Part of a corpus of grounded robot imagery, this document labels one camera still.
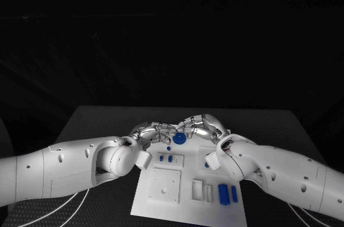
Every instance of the hole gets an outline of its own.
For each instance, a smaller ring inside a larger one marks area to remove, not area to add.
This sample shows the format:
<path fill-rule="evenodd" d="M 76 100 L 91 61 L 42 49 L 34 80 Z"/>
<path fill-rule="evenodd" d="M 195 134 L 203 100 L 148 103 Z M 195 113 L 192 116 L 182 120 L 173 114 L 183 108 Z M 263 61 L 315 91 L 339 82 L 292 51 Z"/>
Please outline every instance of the hole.
<path fill-rule="evenodd" d="M 300 185 L 300 191 L 306 192 L 306 185 L 305 184 Z"/>
<path fill-rule="evenodd" d="M 85 150 L 85 157 L 89 157 L 89 149 Z"/>
<path fill-rule="evenodd" d="M 57 158 L 59 163 L 63 161 L 63 158 L 65 158 L 63 154 L 59 154 L 59 158 Z"/>

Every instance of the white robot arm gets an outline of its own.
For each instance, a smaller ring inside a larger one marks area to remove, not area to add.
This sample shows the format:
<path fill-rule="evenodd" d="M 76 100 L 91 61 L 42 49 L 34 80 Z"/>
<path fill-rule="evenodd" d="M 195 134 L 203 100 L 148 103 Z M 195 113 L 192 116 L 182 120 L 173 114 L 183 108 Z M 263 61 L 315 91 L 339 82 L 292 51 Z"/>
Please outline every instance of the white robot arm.
<path fill-rule="evenodd" d="M 209 114 L 179 123 L 187 138 L 196 134 L 216 144 L 205 161 L 234 181 L 253 181 L 261 190 L 294 206 L 344 221 L 344 174 L 306 156 L 271 146 L 258 146 L 229 134 Z"/>
<path fill-rule="evenodd" d="M 68 196 L 124 176 L 134 165 L 146 169 L 150 143 L 170 144 L 173 135 L 172 125 L 143 123 L 128 136 L 57 143 L 0 159 L 0 206 Z"/>

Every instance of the robotic hand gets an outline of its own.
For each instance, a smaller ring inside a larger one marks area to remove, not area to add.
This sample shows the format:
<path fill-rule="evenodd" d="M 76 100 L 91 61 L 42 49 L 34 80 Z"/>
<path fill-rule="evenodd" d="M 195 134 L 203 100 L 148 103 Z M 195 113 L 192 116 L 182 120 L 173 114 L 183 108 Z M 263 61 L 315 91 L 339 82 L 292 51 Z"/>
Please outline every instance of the robotic hand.
<path fill-rule="evenodd" d="M 134 165 L 146 169 L 150 143 L 170 144 L 174 127 L 143 123 L 124 137 L 57 143 L 0 159 L 0 206 L 27 199 L 68 196 L 124 176 Z"/>
<path fill-rule="evenodd" d="M 258 146 L 229 134 L 209 114 L 186 118 L 179 132 L 196 134 L 215 145 L 205 161 L 234 181 L 250 180 L 261 190 L 294 206 L 344 221 L 344 174 L 306 156 L 271 146 Z"/>

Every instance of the dark wall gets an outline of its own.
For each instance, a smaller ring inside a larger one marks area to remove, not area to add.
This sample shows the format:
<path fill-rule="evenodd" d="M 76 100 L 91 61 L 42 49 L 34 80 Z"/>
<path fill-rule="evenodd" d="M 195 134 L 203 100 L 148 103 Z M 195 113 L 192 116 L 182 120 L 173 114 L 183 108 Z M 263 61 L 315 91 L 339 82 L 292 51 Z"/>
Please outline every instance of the dark wall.
<path fill-rule="evenodd" d="M 49 144 L 79 105 L 289 109 L 309 132 L 341 110 L 341 0 L 10 1 L 0 117 L 15 153 Z"/>

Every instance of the black table surface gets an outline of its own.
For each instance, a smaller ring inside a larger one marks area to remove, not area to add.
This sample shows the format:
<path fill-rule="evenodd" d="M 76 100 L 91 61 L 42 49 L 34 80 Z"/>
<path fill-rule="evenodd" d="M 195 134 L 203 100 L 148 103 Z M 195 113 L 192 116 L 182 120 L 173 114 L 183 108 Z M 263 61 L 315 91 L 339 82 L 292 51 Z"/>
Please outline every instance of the black table surface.
<path fill-rule="evenodd" d="M 144 121 L 177 124 L 186 117 L 203 113 L 212 114 L 231 133 L 247 137 L 258 145 L 270 145 L 297 152 L 326 164 L 303 127 L 287 110 L 79 106 L 56 143 L 107 136 L 125 136 L 133 127 Z M 134 167 L 124 177 L 91 188 L 79 211 L 65 226 L 193 226 L 130 215 L 138 176 L 140 169 Z M 287 204 L 266 194 L 253 182 L 242 180 L 240 186 L 248 227 L 305 226 Z M 28 226 L 59 227 L 75 212 L 85 193 L 86 191 L 82 191 L 60 210 Z M 69 197 L 15 203 L 2 227 L 15 227 L 37 219 L 52 212 Z M 297 208 L 294 209 L 307 224 L 319 226 L 303 212 Z M 344 222 L 333 218 L 313 212 L 312 214 L 331 226 L 344 225 Z"/>

